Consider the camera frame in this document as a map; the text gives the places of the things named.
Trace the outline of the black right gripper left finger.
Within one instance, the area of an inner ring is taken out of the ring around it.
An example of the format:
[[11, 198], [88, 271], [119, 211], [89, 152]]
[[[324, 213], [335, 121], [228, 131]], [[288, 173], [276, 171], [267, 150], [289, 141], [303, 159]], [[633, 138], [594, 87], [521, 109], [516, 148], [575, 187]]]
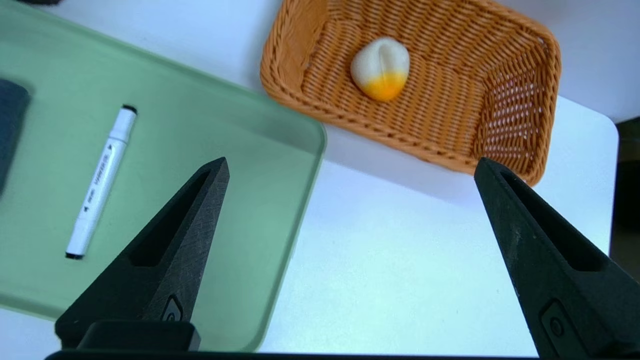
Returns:
[[55, 322], [64, 350], [195, 350], [191, 324], [230, 173], [201, 166]]

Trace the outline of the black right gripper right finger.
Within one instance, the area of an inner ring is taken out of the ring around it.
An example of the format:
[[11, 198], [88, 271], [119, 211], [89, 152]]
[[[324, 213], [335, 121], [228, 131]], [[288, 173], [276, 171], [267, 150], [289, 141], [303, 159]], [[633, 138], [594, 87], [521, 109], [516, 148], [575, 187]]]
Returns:
[[638, 358], [638, 281], [509, 168], [474, 180], [539, 356]]

